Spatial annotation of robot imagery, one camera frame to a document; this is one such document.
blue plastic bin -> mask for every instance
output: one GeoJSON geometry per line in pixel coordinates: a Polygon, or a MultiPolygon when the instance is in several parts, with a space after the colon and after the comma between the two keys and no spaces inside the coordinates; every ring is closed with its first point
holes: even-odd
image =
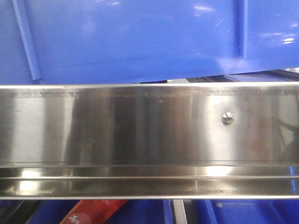
{"type": "Polygon", "coordinates": [[[140,83],[299,66],[293,0],[2,0],[0,84],[140,83]]]}
{"type": "Polygon", "coordinates": [[[197,200],[195,204],[199,223],[299,223],[299,200],[197,200]]]}
{"type": "Polygon", "coordinates": [[[173,224],[169,200],[130,200],[106,224],[173,224]]]}

blue plastic surface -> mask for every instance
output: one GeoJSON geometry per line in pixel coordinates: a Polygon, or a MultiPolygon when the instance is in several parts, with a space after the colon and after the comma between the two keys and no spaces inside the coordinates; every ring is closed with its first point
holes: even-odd
{"type": "Polygon", "coordinates": [[[2,0],[0,13],[0,84],[139,83],[299,66],[293,0],[2,0]]]}
{"type": "Polygon", "coordinates": [[[173,224],[169,200],[130,200],[106,224],[173,224]]]}
{"type": "Polygon", "coordinates": [[[199,223],[299,223],[299,200],[197,200],[195,205],[199,223]]]}
{"type": "Polygon", "coordinates": [[[37,208],[28,224],[58,224],[79,200],[45,200],[37,208]]]}

